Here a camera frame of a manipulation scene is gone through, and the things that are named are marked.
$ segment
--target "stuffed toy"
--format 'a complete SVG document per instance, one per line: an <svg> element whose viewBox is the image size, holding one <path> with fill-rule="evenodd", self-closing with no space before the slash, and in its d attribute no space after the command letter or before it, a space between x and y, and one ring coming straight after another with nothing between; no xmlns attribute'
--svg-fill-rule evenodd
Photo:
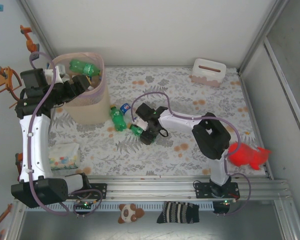
<svg viewBox="0 0 300 240"><path fill-rule="evenodd" d="M142 208L137 208L135 204L120 204L119 209L121 216L118 219L118 223L132 223L137 219L142 218L145 215L145 211Z"/></svg>

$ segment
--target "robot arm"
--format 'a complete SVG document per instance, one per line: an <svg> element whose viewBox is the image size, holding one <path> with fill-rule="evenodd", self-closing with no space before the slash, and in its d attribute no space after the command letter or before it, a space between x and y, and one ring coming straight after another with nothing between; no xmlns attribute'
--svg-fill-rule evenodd
<svg viewBox="0 0 300 240"><path fill-rule="evenodd" d="M229 182L224 166L224 157L227 154L230 134L218 120L190 120L191 115L177 113L187 119L173 116L170 111L163 106L157 110L150 108L145 103L136 110L136 114L148 123L146 131L140 135L143 143L151 144L158 134L165 136L166 129L177 129L187 134L193 134L200 151L209 158L211 168L210 180L217 186L224 186ZM204 117L215 117L208 112Z"/></svg>
<svg viewBox="0 0 300 240"><path fill-rule="evenodd" d="M57 81L52 92L37 112L31 133L28 132L30 119L50 85L47 83L42 68L24 71L20 74L24 80L25 88L21 92L15 111L20 119L24 154L19 178L20 183L11 186L11 193L30 208L35 208L38 204L33 198L29 187L28 155L26 154L28 152L28 134L32 134L31 168L34 189L43 204L63 202L70 193L90 188L88 178L84 173L54 178L50 168L48 130L51 121L51 109L55 105L71 101L82 94L91 84L90 80L83 75L75 76L73 83L69 83L69 81L62 82L58 66L56 67L56 73Z"/></svg>

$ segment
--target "red plush toy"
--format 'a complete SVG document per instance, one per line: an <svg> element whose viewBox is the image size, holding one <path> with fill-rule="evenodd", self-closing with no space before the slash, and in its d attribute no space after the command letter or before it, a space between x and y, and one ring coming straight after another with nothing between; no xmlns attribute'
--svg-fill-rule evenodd
<svg viewBox="0 0 300 240"><path fill-rule="evenodd" d="M228 152L232 153L234 150L236 150L237 146L237 142L231 144ZM259 151L251 148L247 144L241 143L239 150L230 155L228 158L230 162L237 167L249 164L254 170L259 170L259 165L264 164L268 160L268 156L271 151L262 147L258 147L258 150Z"/></svg>

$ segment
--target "bottle label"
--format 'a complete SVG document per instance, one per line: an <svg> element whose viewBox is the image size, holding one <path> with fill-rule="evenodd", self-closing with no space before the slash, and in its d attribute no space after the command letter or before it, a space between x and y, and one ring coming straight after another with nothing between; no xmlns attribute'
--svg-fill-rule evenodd
<svg viewBox="0 0 300 240"><path fill-rule="evenodd" d="M125 115L129 109L131 109L131 106L128 103L125 103L120 107L120 110L123 113L123 115Z"/></svg>
<svg viewBox="0 0 300 240"><path fill-rule="evenodd" d="M90 69L91 69L92 64L86 64L83 68L83 75L90 76Z"/></svg>

